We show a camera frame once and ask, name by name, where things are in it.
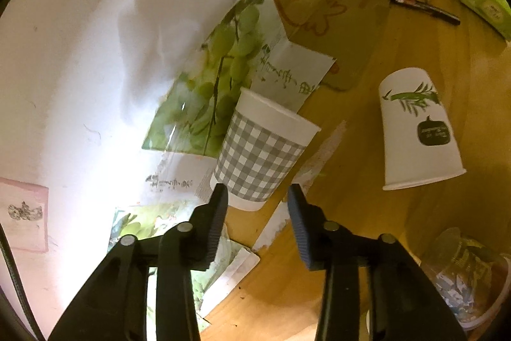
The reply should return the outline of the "grey checked paper cup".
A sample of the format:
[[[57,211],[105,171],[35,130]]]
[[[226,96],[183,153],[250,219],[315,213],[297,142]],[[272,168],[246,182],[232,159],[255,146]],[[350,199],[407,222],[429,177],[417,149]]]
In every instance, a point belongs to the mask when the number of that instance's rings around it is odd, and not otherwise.
[[[261,209],[320,127],[247,88],[241,90],[210,185],[221,183],[228,204]]]

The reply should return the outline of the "clear patterned plastic cup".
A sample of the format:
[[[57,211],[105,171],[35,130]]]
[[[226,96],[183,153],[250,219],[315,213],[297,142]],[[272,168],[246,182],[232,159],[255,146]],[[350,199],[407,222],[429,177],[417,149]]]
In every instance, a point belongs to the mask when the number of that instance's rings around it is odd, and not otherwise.
[[[435,238],[420,268],[466,331],[493,319],[510,294],[510,256],[458,228]]]

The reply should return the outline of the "white leaf print paper cup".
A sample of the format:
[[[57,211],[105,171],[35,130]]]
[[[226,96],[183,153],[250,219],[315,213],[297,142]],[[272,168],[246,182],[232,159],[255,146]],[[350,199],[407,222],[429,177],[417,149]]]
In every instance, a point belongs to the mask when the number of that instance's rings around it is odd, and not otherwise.
[[[422,68],[385,77],[378,88],[383,122],[385,185],[402,190],[466,173],[438,90]]]

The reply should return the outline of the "black pen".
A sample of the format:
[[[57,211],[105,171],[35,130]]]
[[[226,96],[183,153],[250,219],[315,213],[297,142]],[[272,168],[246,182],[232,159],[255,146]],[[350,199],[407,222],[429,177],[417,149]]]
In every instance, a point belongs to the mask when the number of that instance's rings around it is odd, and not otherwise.
[[[421,11],[422,13],[426,13],[429,16],[441,19],[444,22],[455,26],[459,26],[461,24],[461,20],[458,16],[424,2],[417,0],[391,0],[391,2],[411,10]]]

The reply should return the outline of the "brown drawing card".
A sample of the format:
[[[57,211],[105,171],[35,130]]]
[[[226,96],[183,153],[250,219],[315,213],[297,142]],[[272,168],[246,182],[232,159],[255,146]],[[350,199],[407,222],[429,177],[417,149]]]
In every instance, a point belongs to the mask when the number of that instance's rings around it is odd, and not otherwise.
[[[322,83],[355,87],[378,49],[390,0],[274,0],[291,42],[333,58]]]

